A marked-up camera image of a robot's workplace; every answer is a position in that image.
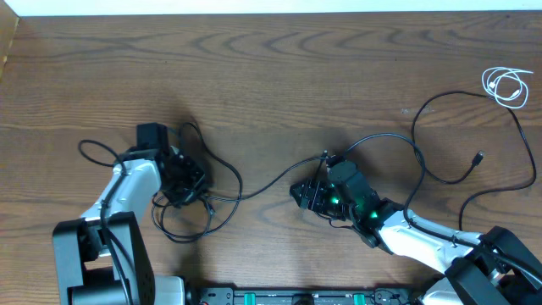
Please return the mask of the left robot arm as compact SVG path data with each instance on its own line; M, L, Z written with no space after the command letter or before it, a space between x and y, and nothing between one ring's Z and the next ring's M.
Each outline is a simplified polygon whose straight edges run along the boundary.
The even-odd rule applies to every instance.
M179 276L156 275L139 223L157 194L180 208L203 192L203 169L169 144L159 123L136 127L137 143L115 154L112 178L78 219L60 222L53 251L62 304L183 304Z

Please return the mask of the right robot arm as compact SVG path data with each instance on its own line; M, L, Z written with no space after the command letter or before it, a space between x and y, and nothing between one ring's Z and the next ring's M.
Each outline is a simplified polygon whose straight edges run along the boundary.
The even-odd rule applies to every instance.
M418 304L539 304L541 262L508 229L482 234L454 230L381 198L357 166L328 164L323 179L290 187L302 208L330 221L351 221L350 230L371 248L412 258L442 274L416 298Z

